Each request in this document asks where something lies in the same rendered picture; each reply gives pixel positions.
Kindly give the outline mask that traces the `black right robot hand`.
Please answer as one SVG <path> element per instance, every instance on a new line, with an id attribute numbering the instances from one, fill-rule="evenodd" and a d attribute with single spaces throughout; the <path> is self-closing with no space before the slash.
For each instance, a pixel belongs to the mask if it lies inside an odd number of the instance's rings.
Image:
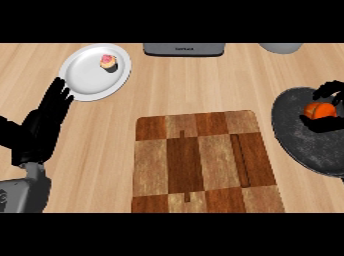
<path id="1" fill-rule="evenodd" d="M 326 82 L 319 89 L 313 92 L 313 99 L 317 100 L 320 97 L 328 98 L 335 94 L 332 105 L 342 104 L 344 107 L 344 82 L 331 81 Z M 300 116 L 304 126 L 316 133 L 325 133 L 344 129 L 344 117 L 322 117 L 310 119 L 306 115 Z"/>

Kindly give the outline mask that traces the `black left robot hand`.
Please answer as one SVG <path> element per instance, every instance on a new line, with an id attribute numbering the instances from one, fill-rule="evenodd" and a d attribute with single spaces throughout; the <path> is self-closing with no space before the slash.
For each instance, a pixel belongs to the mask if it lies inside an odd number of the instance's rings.
<path id="1" fill-rule="evenodd" d="M 28 162 L 44 163 L 50 159 L 72 101 L 65 80 L 56 77 L 40 106 L 29 112 L 22 124 L 0 115 L 0 146 L 12 150 L 13 166 Z"/>

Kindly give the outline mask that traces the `dark grey pan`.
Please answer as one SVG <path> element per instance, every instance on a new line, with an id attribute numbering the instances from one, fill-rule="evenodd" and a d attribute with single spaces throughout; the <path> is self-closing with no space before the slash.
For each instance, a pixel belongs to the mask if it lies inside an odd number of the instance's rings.
<path id="1" fill-rule="evenodd" d="M 344 182 L 344 129 L 314 133 L 300 116 L 313 102 L 314 88 L 295 87 L 277 96 L 272 108 L 275 137 L 294 160 L 316 173 Z"/>

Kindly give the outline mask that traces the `checkered wooden cutting board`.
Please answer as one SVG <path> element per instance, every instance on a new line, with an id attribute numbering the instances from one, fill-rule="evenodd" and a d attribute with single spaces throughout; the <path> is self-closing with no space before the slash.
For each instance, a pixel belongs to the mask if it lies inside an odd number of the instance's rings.
<path id="1" fill-rule="evenodd" d="M 252 111 L 137 119 L 134 213 L 283 210 Z"/>

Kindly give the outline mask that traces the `grey rounded object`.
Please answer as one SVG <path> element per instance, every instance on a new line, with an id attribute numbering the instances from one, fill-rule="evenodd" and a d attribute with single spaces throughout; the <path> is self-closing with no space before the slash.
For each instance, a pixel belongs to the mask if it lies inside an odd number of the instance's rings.
<path id="1" fill-rule="evenodd" d="M 298 51 L 301 43 L 261 43 L 260 46 L 272 53 L 292 54 Z"/>

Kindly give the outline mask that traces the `white plate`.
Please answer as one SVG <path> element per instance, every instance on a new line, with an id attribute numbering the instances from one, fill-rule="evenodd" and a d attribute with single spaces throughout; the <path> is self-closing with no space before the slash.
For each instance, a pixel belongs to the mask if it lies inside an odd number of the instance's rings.
<path id="1" fill-rule="evenodd" d="M 100 67 L 102 56 L 114 55 L 118 70 L 114 73 Z M 59 77 L 77 101 L 90 102 L 111 96 L 124 86 L 131 73 L 131 59 L 127 51 L 115 44 L 99 43 L 81 48 L 65 60 Z"/>

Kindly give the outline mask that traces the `pink frosted cupcake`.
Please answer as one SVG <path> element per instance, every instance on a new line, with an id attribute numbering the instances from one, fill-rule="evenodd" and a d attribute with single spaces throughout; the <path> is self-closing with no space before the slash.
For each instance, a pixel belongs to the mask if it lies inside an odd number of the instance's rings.
<path id="1" fill-rule="evenodd" d="M 117 57 L 105 54 L 100 58 L 100 67 L 106 72 L 114 73 L 118 70 Z"/>

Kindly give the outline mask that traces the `grey flat appliance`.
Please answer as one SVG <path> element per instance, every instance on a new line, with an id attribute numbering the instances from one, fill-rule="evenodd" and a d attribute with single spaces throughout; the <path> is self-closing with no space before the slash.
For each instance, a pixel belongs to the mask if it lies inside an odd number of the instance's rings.
<path id="1" fill-rule="evenodd" d="M 145 54 L 171 57 L 217 57 L 224 53 L 224 43 L 145 43 Z"/>

